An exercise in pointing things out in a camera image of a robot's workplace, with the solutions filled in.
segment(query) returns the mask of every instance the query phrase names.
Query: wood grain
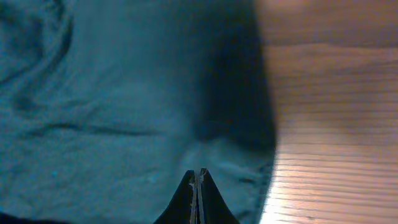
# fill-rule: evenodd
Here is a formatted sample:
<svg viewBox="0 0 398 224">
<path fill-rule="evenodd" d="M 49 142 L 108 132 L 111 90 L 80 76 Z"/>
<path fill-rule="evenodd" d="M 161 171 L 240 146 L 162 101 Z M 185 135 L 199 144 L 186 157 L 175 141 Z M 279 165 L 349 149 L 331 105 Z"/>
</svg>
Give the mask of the wood grain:
<svg viewBox="0 0 398 224">
<path fill-rule="evenodd" d="M 398 223 L 398 1 L 263 0 L 279 133 L 263 223 Z"/>
</svg>

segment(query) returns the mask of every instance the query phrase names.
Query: teal fabric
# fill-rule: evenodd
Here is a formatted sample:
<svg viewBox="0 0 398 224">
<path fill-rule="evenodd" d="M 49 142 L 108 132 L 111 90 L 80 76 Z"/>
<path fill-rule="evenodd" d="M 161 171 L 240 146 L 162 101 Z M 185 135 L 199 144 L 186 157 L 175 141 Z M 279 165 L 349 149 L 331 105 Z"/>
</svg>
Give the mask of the teal fabric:
<svg viewBox="0 0 398 224">
<path fill-rule="evenodd" d="M 0 207 L 152 223 L 189 169 L 257 223 L 275 131 L 252 1 L 0 1 Z"/>
</svg>

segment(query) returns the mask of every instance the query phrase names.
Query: black object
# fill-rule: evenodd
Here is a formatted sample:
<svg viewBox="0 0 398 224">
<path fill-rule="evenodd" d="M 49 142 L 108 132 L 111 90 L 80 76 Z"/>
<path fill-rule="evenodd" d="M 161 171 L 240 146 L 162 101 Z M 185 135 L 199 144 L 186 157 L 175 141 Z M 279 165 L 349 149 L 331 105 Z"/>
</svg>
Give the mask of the black object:
<svg viewBox="0 0 398 224">
<path fill-rule="evenodd" d="M 70 224 L 52 220 L 29 220 L 0 213 L 1 224 Z M 226 206 L 207 169 L 188 170 L 169 206 L 154 224 L 239 224 Z"/>
</svg>

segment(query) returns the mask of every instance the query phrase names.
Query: cloth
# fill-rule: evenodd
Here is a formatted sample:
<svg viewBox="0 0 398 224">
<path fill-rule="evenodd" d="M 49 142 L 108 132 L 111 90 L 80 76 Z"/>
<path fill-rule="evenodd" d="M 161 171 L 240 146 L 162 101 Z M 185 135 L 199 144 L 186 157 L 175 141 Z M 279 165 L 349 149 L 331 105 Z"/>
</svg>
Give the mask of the cloth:
<svg viewBox="0 0 398 224">
<path fill-rule="evenodd" d="M 275 155 L 251 1 L 0 0 L 0 207 L 152 223 L 206 167 L 258 222 Z"/>
</svg>

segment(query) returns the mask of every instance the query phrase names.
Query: floor plank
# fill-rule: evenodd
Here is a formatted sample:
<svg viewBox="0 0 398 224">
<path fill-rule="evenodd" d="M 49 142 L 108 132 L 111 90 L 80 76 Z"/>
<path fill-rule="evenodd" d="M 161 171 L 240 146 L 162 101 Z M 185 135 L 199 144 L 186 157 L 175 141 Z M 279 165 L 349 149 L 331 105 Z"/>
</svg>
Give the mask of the floor plank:
<svg viewBox="0 0 398 224">
<path fill-rule="evenodd" d="M 398 223 L 396 9 L 259 3 L 279 133 L 263 223 Z"/>
</svg>

